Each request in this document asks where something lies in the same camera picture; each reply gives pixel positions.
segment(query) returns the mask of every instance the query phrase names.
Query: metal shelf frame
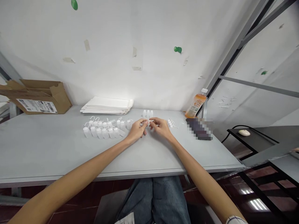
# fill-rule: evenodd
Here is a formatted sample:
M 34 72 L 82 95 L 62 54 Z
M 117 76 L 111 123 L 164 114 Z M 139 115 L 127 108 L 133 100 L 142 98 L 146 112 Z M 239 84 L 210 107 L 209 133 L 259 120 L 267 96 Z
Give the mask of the metal shelf frame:
M 208 99 L 215 92 L 218 85 L 222 80 L 227 80 L 231 82 L 240 83 L 247 86 L 252 86 L 259 89 L 264 89 L 271 92 L 276 92 L 284 94 L 287 96 L 299 98 L 299 92 L 289 91 L 285 89 L 275 88 L 271 86 L 266 86 L 262 84 L 257 84 L 253 82 L 248 82 L 240 79 L 229 78 L 225 75 L 236 61 L 246 44 L 254 38 L 261 30 L 263 30 L 267 25 L 269 25 L 276 17 L 283 13 L 288 7 L 290 7 L 297 0 L 284 0 L 278 7 L 276 7 L 268 16 L 267 13 L 275 3 L 275 0 L 260 0 L 254 9 L 253 13 L 249 17 L 247 23 L 239 34 L 238 38 L 234 42 L 233 46 L 229 50 L 219 69 L 216 71 L 212 81 L 208 85 Z

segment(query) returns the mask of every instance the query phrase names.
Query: leg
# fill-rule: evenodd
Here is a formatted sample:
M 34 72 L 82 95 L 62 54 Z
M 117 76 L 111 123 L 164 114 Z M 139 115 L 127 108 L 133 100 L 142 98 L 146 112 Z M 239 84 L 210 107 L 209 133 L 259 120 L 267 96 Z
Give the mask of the leg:
M 136 179 L 128 190 L 117 220 L 134 212 L 135 223 L 151 223 L 152 221 L 153 179 Z
M 153 217 L 156 224 L 191 223 L 178 176 L 153 178 Z

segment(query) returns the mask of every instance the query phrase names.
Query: stack of white paper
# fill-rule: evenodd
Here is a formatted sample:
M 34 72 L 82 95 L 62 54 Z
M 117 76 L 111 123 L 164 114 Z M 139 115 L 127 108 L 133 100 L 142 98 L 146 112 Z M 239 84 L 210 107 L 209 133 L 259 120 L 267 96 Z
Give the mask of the stack of white paper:
M 129 112 L 133 103 L 134 100 L 110 99 L 95 96 L 82 107 L 80 112 L 123 115 Z

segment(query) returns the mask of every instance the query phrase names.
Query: white table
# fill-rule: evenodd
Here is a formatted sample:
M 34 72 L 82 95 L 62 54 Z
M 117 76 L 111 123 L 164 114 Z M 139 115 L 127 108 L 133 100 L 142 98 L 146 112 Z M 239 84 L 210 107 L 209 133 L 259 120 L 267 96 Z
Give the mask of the white table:
M 79 110 L 79 106 L 73 106 L 66 114 L 21 114 L 0 124 L 0 187 L 50 184 L 123 139 L 85 138 L 83 124 L 91 114 L 80 114 Z M 132 109 L 123 118 L 136 121 L 142 112 Z M 120 117 L 95 116 L 100 120 Z M 154 111 L 154 116 L 174 120 L 179 129 L 171 132 L 208 172 L 244 168 L 215 136 L 211 141 L 196 140 L 183 112 Z M 186 174 L 171 146 L 149 127 L 147 131 L 146 136 L 115 158 L 96 180 Z

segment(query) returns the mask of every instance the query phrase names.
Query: black cable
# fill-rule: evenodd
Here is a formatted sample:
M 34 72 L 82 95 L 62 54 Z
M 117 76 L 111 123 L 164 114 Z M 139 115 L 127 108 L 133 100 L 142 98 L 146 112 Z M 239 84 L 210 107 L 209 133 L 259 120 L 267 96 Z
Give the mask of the black cable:
M 261 135 L 263 135 L 263 136 L 265 136 L 265 137 L 271 139 L 273 142 L 276 142 L 276 143 L 279 144 L 279 142 L 276 141 L 276 140 L 274 140 L 273 138 L 271 138 L 271 137 L 265 135 L 264 133 L 261 133 L 260 131 L 256 130 L 255 128 L 249 127 L 249 126 L 247 126 L 247 125 L 236 125 L 236 126 L 234 126 L 232 129 L 234 129 L 234 128 L 236 128 L 236 127 L 239 127 L 239 126 L 250 128 L 250 129 L 256 131 L 257 133 L 259 133 L 259 134 L 261 134 Z M 223 143 L 223 142 L 228 138 L 229 135 L 230 135 L 230 133 L 225 137 L 225 139 L 224 139 L 221 143 Z

